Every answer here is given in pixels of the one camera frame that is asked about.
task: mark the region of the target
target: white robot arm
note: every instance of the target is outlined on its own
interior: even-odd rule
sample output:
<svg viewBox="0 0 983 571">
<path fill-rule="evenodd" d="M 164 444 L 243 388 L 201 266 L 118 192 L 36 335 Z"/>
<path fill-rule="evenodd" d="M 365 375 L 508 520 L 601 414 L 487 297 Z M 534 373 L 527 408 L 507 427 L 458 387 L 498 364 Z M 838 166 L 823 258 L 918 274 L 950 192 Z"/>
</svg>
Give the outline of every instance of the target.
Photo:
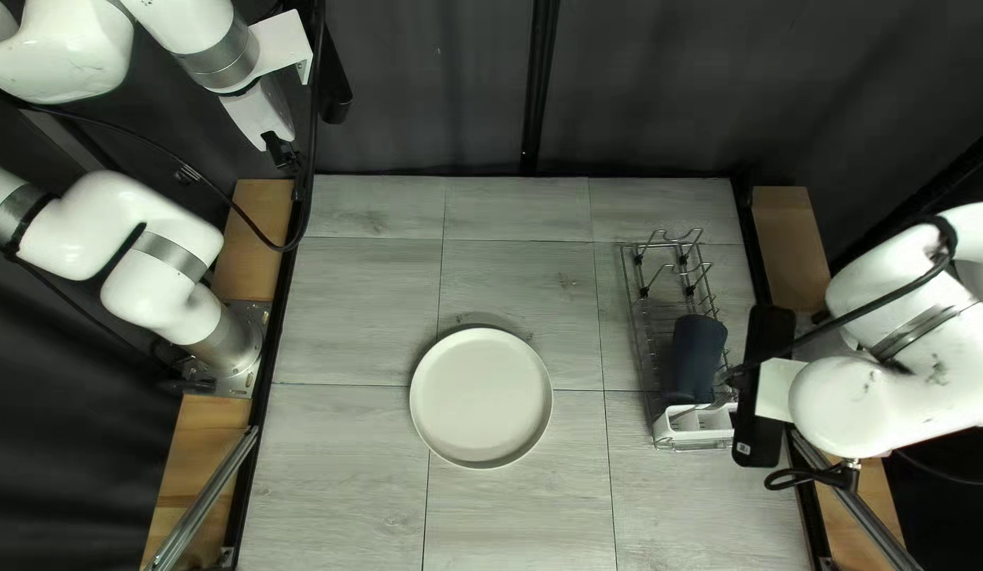
<svg viewBox="0 0 983 571">
<path fill-rule="evenodd" d="M 255 365 L 262 332 L 200 282 L 223 237 L 195 214 L 124 175 L 97 171 L 53 198 L 0 167 L 0 248 L 67 279 L 89 279 L 142 233 L 104 280 L 121 319 L 180 345 L 220 380 Z"/>
<path fill-rule="evenodd" d="M 983 202 L 940 214 L 972 262 L 983 297 Z M 918 225 L 855 260 L 826 291 L 840 316 L 913 281 L 933 266 L 939 232 Z M 865 458 L 983 426 L 983 302 L 942 272 L 916 291 L 846 324 L 867 357 L 807 365 L 789 390 L 799 431 L 826 452 Z"/>
<path fill-rule="evenodd" d="M 295 10 L 248 26 L 231 0 L 26 0 L 16 30 L 0 2 L 0 88 L 41 105 L 111 91 L 128 72 L 134 20 L 219 96 L 256 149 L 269 131 L 295 140 L 268 75 L 293 65 L 307 84 L 313 51 Z"/>
</svg>

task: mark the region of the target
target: wooden board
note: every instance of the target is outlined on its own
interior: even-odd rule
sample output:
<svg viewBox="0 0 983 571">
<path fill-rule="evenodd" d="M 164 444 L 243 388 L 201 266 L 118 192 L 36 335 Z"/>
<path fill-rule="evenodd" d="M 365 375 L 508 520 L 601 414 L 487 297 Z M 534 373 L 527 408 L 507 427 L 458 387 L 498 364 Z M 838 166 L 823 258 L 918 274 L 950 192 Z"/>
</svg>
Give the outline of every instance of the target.
<svg viewBox="0 0 983 571">
<path fill-rule="evenodd" d="M 840 460 L 833 456 L 828 456 L 828 459 L 832 463 Z M 822 509 L 822 522 L 826 526 L 826 537 L 829 539 L 829 552 L 833 555 L 833 561 L 840 566 L 840 571 L 892 571 L 892 565 L 886 561 L 861 526 L 858 526 L 848 508 L 843 507 L 833 490 L 822 484 L 816 484 L 815 489 L 819 497 L 819 507 Z M 889 481 L 879 458 L 866 458 L 862 461 L 858 495 L 903 544 L 901 524 L 896 518 Z"/>
<path fill-rule="evenodd" d="M 823 296 L 829 283 L 829 267 L 808 190 L 797 186 L 763 186 L 755 187 L 752 192 L 752 217 L 755 219 L 759 248 L 774 304 L 804 312 L 822 309 Z M 816 493 L 829 539 L 829 550 L 840 569 L 892 570 L 891 564 L 853 520 L 847 508 L 840 504 L 833 491 L 817 484 Z M 878 458 L 862 461 L 858 493 L 903 542 L 889 481 Z"/>
<path fill-rule="evenodd" d="M 159 548 L 195 501 L 234 444 L 241 440 L 252 410 L 248 399 L 186 394 L 170 442 L 168 464 L 163 471 L 142 567 Z M 198 534 L 181 557 L 177 570 L 209 567 L 216 563 L 223 546 L 223 532 L 231 511 L 233 480 L 220 494 Z"/>
<path fill-rule="evenodd" d="M 818 311 L 829 284 L 829 266 L 808 190 L 801 186 L 757 186 L 752 217 L 774 303 Z"/>
<path fill-rule="evenodd" d="M 234 201 L 276 244 L 287 235 L 293 181 L 238 181 Z M 240 217 L 231 213 L 217 257 L 213 292 L 224 300 L 273 301 L 281 255 L 265 247 Z M 145 567 L 180 516 L 198 497 L 219 463 L 241 440 L 252 402 L 249 399 L 186 394 L 174 425 L 141 568 Z M 231 512 L 233 478 L 212 507 L 176 571 L 214 565 L 223 547 Z"/>
<path fill-rule="evenodd" d="M 237 181 L 234 202 L 255 221 L 273 244 L 283 244 L 290 219 L 294 181 Z M 271 302 L 280 270 L 279 252 L 267 248 L 233 211 L 223 231 L 223 250 L 216 258 L 212 291 L 221 300 Z"/>
</svg>

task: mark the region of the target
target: white plate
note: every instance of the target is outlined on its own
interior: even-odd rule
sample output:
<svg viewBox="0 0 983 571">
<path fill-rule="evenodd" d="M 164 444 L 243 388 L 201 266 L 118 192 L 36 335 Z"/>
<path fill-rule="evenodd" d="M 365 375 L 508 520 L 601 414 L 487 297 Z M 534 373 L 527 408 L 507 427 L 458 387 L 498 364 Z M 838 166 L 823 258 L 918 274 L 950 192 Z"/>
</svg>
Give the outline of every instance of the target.
<svg viewBox="0 0 983 571">
<path fill-rule="evenodd" d="M 504 466 L 530 451 L 551 418 L 551 380 L 530 345 L 498 329 L 464 329 L 424 355 L 410 416 L 428 448 L 470 468 Z"/>
</svg>

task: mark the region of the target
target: floor tile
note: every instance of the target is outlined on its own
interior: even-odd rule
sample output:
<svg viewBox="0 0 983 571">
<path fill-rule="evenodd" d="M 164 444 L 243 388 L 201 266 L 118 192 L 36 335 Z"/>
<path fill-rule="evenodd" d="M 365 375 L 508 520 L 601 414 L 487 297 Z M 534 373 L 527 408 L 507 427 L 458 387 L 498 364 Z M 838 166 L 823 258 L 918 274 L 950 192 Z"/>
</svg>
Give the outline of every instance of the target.
<svg viewBox="0 0 983 571">
<path fill-rule="evenodd" d="M 554 388 L 602 388 L 591 244 L 446 240 L 438 330 L 471 324 L 522 337 Z"/>
<path fill-rule="evenodd" d="M 548 430 L 514 464 L 431 457 L 426 571 L 615 569 L 603 393 L 554 398 Z"/>
<path fill-rule="evenodd" d="M 407 385 L 434 340 L 441 240 L 306 239 L 274 382 Z"/>
<path fill-rule="evenodd" d="M 597 242 L 644 242 L 655 228 L 679 236 L 693 227 L 712 244 L 741 244 L 727 179 L 590 179 Z"/>
<path fill-rule="evenodd" d="M 420 569 L 427 469 L 406 388 L 274 385 L 242 570 Z"/>
<path fill-rule="evenodd" d="M 446 179 L 446 238 L 589 242 L 585 178 Z"/>
<path fill-rule="evenodd" d="M 319 176 L 307 236 L 441 238 L 446 211 L 438 177 Z"/>
<path fill-rule="evenodd" d="M 639 393 L 608 391 L 605 402 L 618 569 L 809 569 L 795 493 L 762 485 L 772 468 L 656 450 Z"/>
<path fill-rule="evenodd" d="M 639 390 L 641 385 L 619 248 L 618 244 L 594 244 L 604 386 L 608 390 Z M 732 365 L 741 363 L 748 333 L 748 312 L 755 303 L 745 249 L 737 244 L 701 244 L 699 248 L 699 252 L 690 251 L 687 267 L 697 266 L 700 254 L 703 261 L 711 264 L 706 277 L 720 308 L 718 318 L 728 329 L 728 361 Z M 646 279 L 649 280 L 664 261 L 667 260 L 648 254 L 644 258 Z M 676 288 L 677 279 L 674 274 L 661 274 L 650 290 L 650 297 L 658 302 L 680 301 L 682 293 Z M 683 313 L 685 311 L 673 308 L 671 317 Z"/>
</svg>

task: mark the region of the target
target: metal wire rack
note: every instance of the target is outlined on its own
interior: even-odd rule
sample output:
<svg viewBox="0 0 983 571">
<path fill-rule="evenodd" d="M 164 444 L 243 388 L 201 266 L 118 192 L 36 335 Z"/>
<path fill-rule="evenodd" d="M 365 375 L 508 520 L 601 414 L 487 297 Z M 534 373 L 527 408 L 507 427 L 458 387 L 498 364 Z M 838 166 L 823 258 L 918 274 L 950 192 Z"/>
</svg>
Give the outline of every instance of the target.
<svg viewBox="0 0 983 571">
<path fill-rule="evenodd" d="M 647 419 L 652 427 L 670 404 L 663 395 L 673 388 L 670 370 L 675 321 L 687 314 L 720 319 L 721 310 L 710 286 L 709 273 L 713 264 L 702 259 L 701 237 L 702 228 L 698 227 L 677 238 L 670 238 L 665 229 L 655 229 L 644 243 L 620 246 L 631 317 L 631 340 L 639 365 Z M 725 351 L 721 370 L 727 368 Z M 737 394 L 731 387 L 716 383 L 714 399 L 717 398 L 736 401 Z M 657 448 L 676 451 L 720 449 L 731 443 L 730 439 L 719 438 L 676 445 L 671 439 L 658 435 L 656 430 L 654 436 Z"/>
</svg>

